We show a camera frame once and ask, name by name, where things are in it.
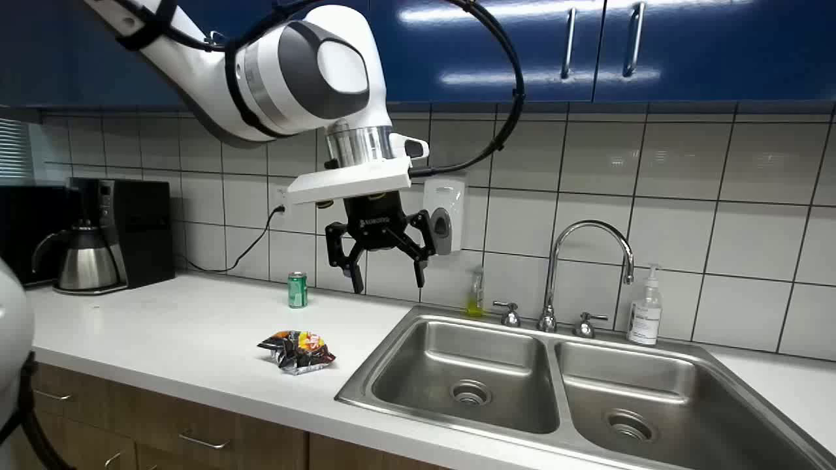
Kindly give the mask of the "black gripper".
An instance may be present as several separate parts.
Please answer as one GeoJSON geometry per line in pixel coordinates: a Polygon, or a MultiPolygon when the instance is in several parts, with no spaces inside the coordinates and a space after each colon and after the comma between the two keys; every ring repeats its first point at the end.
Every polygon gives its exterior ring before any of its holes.
{"type": "Polygon", "coordinates": [[[417,208],[416,213],[403,212],[403,201],[397,192],[376,192],[376,195],[355,195],[344,201],[347,225],[331,222],[326,225],[326,255],[330,266],[339,266],[351,278],[353,292],[361,295],[367,289],[357,257],[364,251],[399,247],[414,257],[416,283],[425,283],[423,269],[429,257],[436,253],[436,243],[429,225],[429,212],[417,208]],[[416,227],[423,238],[417,244],[406,234],[406,227],[416,227]],[[342,247],[344,234],[355,238],[355,247],[347,253],[342,247]]]}

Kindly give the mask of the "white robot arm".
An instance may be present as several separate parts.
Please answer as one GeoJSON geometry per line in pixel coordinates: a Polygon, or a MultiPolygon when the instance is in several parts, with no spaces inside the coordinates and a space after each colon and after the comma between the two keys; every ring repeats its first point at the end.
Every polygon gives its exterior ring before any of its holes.
{"type": "Polygon", "coordinates": [[[399,192],[429,144],[393,128],[380,46],[351,5],[282,7],[240,39],[202,31],[178,0],[84,0],[114,39],[142,54],[219,137],[240,145],[320,131],[330,165],[287,185],[292,202],[339,201],[326,227],[330,264],[361,282],[367,251],[397,247],[423,269],[436,253],[423,208],[399,192]]]}

